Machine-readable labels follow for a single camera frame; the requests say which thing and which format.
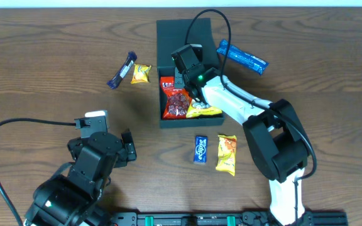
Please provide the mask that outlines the large yellow snack bag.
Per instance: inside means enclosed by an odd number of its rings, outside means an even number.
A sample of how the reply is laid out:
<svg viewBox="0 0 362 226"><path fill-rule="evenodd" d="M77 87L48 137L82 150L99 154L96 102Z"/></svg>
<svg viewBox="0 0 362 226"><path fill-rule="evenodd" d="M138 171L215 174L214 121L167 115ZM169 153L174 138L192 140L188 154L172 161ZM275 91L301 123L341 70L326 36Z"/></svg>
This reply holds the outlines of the large yellow snack bag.
<svg viewBox="0 0 362 226"><path fill-rule="evenodd" d="M196 102L195 100L191 100L191 103L186 113L186 118L214 116L218 114L222 114L221 109L210 106L209 104L205 104L203 102Z"/></svg>

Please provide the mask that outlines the blue snack bar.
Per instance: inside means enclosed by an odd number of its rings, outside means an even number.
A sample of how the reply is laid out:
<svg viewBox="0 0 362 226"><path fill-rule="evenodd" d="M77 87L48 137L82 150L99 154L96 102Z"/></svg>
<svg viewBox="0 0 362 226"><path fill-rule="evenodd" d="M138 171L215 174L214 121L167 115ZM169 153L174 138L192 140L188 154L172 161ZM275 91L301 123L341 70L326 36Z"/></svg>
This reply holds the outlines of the blue snack bar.
<svg viewBox="0 0 362 226"><path fill-rule="evenodd" d="M248 52L244 52L234 45L230 45L228 54L226 54L228 44L227 40L221 40L216 51L259 75L263 74L269 65L268 62Z"/></svg>

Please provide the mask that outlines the dark green box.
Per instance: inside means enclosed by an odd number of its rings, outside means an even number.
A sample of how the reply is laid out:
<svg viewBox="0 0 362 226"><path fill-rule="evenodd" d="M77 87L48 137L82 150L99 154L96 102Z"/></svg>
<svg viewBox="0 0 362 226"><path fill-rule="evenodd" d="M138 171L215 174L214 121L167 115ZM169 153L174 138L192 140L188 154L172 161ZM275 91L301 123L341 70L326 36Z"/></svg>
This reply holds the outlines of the dark green box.
<svg viewBox="0 0 362 226"><path fill-rule="evenodd" d="M189 43L203 46L203 64L206 68L221 68L216 52L217 47L212 36L211 19L197 19L188 33L187 28L191 22L191 19L158 20L156 22L158 77L173 77L175 75L175 64L171 53L185 45L186 36L188 36ZM159 89L159 103L159 125L162 129L220 126L225 120L224 114L190 119L164 119L167 96L162 89Z"/></svg>

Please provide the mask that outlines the red candy bag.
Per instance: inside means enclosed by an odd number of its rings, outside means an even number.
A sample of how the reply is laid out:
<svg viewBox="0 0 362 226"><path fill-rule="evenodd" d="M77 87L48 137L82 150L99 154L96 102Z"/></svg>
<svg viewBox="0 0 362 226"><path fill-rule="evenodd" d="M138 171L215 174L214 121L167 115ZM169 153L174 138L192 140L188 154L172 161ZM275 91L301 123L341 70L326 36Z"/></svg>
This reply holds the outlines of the red candy bag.
<svg viewBox="0 0 362 226"><path fill-rule="evenodd" d="M160 86L167 97L163 119L186 119L191 103L188 92L175 87L174 77L161 77Z"/></svg>

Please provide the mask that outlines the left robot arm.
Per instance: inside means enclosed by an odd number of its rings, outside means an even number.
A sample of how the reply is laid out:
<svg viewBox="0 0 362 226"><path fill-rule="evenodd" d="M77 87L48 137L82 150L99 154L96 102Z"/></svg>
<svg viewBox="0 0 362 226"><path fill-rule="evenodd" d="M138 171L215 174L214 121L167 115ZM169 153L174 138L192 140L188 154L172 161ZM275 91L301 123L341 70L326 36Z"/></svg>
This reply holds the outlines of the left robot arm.
<svg viewBox="0 0 362 226"><path fill-rule="evenodd" d="M65 163L33 193L24 225L112 225L97 203L114 168L136 159L130 130L118 138L99 131L67 143L73 161Z"/></svg>

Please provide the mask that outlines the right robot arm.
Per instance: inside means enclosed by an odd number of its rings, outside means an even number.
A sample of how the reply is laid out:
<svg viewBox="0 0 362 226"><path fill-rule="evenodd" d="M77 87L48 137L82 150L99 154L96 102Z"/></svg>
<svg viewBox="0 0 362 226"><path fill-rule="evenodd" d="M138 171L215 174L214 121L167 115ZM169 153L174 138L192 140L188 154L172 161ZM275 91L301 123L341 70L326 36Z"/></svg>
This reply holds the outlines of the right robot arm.
<svg viewBox="0 0 362 226"><path fill-rule="evenodd" d="M297 223L304 214L301 181L314 150L292 105L255 97L215 68L174 72L193 98L242 125L254 164L269 180L271 215L282 225Z"/></svg>

